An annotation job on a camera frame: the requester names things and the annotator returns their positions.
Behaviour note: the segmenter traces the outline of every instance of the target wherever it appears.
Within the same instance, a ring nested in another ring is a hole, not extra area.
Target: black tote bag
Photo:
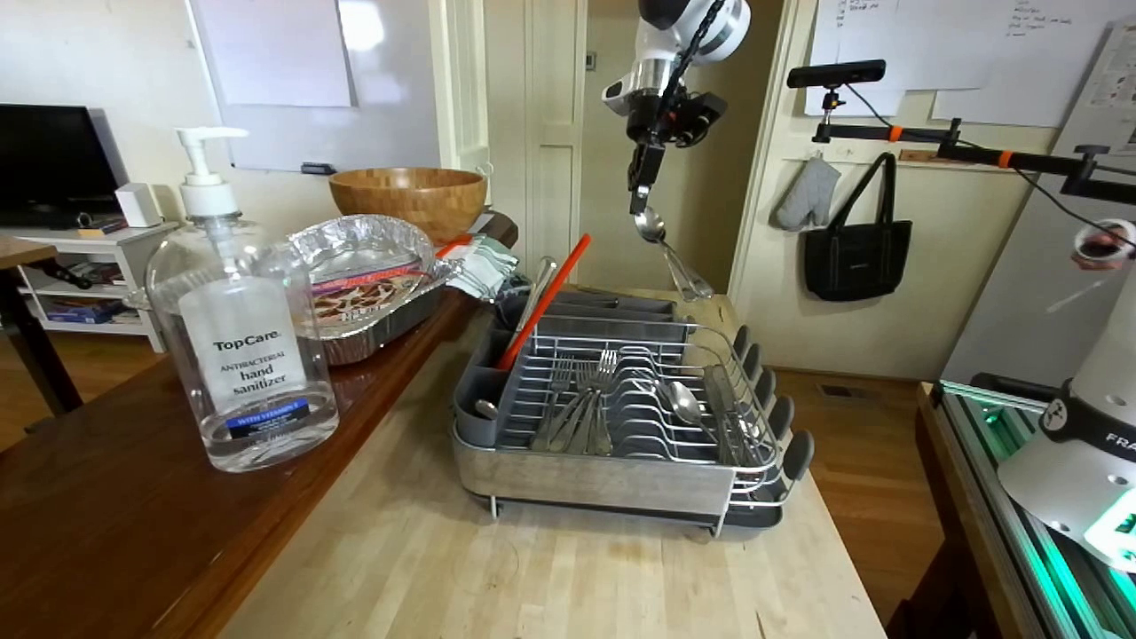
[[[874,222],[845,222],[863,186],[886,168]],[[894,218],[894,156],[880,153],[823,229],[803,235],[805,287],[816,299],[856,302],[890,293],[910,260],[913,222]]]

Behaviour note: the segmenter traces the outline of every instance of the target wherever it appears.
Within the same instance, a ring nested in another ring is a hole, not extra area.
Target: white door
[[[431,0],[431,21],[442,163],[489,177],[486,4]]]
[[[522,268],[580,239],[588,0],[486,0],[494,205],[519,218]]]

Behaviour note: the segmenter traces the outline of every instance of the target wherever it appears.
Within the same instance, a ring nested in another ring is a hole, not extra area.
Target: wooden bowl
[[[428,229],[443,246],[469,229],[486,205],[486,177],[443,168],[375,168],[329,177],[340,211],[389,211]]]

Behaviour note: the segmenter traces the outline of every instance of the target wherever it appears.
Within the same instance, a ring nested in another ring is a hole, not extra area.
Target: wooden table
[[[218,631],[469,311],[449,289],[420,328],[333,369],[338,433],[265,472],[207,460],[171,363],[43,422],[0,457],[0,636]]]
[[[503,505],[463,491],[474,343],[442,346],[223,636],[886,636],[815,475],[773,530]]]
[[[0,457],[5,636],[886,636],[815,480],[721,540],[570,508],[494,526],[449,452],[469,352],[438,343],[464,320],[451,293],[338,369],[333,441],[254,475],[211,467],[171,365],[47,422]]]
[[[63,415],[81,405],[58,346],[43,332],[38,320],[30,311],[30,302],[23,299],[23,273],[24,262],[55,260],[55,246],[0,239],[0,311],[12,320],[16,332],[12,343],[24,369],[31,371],[43,401],[55,415]]]

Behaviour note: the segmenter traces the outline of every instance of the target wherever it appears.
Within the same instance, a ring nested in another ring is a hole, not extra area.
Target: whiteboard
[[[1132,0],[1013,0],[997,42],[981,48],[991,81],[971,91],[938,91],[933,118],[1057,128],[1108,23],[1132,10]]]
[[[888,61],[888,74],[856,84],[880,114],[899,114],[910,87],[981,87],[1009,0],[819,0],[810,63]],[[819,114],[823,87],[810,87],[805,114]],[[869,114],[845,97],[837,114]]]
[[[190,0],[236,168],[438,168],[431,4]]]
[[[1108,145],[1101,163],[1136,170],[1136,18],[1110,23],[1108,42],[1091,68],[1084,91],[1055,143],[1055,156],[1075,145]],[[1069,208],[1104,218],[1132,218],[1132,205],[1057,194]],[[1061,385],[1091,352],[1126,275],[1075,268],[1074,235],[1080,218],[1057,211],[1050,199],[1029,191],[1028,208],[1009,235],[993,273],[965,320],[965,328],[945,365],[945,381],[974,382],[978,371],[1022,382]]]

